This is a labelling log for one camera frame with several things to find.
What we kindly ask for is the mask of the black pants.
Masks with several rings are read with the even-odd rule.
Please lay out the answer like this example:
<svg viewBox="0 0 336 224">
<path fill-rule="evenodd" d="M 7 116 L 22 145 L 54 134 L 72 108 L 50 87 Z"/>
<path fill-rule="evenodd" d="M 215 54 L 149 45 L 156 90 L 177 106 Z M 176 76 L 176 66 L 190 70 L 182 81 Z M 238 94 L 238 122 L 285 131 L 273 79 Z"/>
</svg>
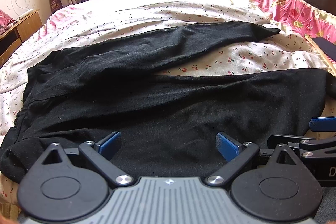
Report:
<svg viewBox="0 0 336 224">
<path fill-rule="evenodd" d="M 1 172 L 20 182 L 52 143 L 123 146 L 113 162 L 139 176 L 201 176 L 222 166 L 215 136 L 263 145 L 272 134 L 305 135 L 335 97 L 323 69 L 187 77 L 164 71 L 277 30 L 246 22 L 190 24 L 54 51 L 28 69 L 23 107 L 1 145 Z"/>
</svg>

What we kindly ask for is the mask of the pink floral quilt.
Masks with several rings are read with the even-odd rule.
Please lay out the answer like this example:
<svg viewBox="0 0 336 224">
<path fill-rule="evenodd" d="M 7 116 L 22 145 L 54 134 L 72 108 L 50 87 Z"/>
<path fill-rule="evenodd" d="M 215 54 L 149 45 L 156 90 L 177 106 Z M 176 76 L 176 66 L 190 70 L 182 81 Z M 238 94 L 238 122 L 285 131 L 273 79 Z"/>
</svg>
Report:
<svg viewBox="0 0 336 224">
<path fill-rule="evenodd" d="M 272 20 L 289 26 L 301 36 L 323 37 L 335 43 L 335 15 L 304 0 L 248 0 Z"/>
</svg>

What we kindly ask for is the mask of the cherry print white bedsheet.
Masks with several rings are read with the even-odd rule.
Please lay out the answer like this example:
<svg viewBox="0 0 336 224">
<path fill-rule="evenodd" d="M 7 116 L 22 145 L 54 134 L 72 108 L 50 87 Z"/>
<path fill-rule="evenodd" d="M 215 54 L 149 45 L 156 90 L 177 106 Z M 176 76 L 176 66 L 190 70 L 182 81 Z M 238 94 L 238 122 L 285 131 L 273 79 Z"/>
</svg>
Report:
<svg viewBox="0 0 336 224">
<path fill-rule="evenodd" d="M 169 69 L 166 74 L 217 76 L 281 69 L 335 69 L 335 63 L 326 62 L 303 36 L 272 20 L 248 0 L 93 0 L 55 12 L 5 62 L 1 69 L 1 135 L 6 135 L 22 108 L 27 69 L 52 51 L 156 29 L 233 20 L 281 31 L 262 42 L 221 47 L 184 67 Z"/>
</svg>

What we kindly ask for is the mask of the wooden side cabinet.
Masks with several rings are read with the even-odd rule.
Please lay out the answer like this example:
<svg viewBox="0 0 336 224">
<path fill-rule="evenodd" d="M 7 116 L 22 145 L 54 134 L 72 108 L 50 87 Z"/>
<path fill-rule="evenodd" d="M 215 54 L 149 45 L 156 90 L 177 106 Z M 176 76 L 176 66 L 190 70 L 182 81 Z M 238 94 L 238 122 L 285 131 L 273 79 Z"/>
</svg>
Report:
<svg viewBox="0 0 336 224">
<path fill-rule="evenodd" d="M 39 10 L 34 10 L 20 19 L 5 33 L 1 34 L 1 59 L 0 66 L 3 67 L 10 56 L 28 40 L 35 32 L 42 27 Z"/>
</svg>

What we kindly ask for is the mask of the pink cloth television cover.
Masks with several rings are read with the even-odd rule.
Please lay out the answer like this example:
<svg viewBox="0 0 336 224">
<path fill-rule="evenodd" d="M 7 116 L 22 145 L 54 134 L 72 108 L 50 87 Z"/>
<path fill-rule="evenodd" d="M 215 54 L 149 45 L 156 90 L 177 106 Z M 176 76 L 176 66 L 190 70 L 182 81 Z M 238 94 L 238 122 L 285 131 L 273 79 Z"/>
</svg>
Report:
<svg viewBox="0 0 336 224">
<path fill-rule="evenodd" d="M 15 23 L 17 23 L 15 19 L 0 10 L 0 35 L 5 33 Z"/>
</svg>

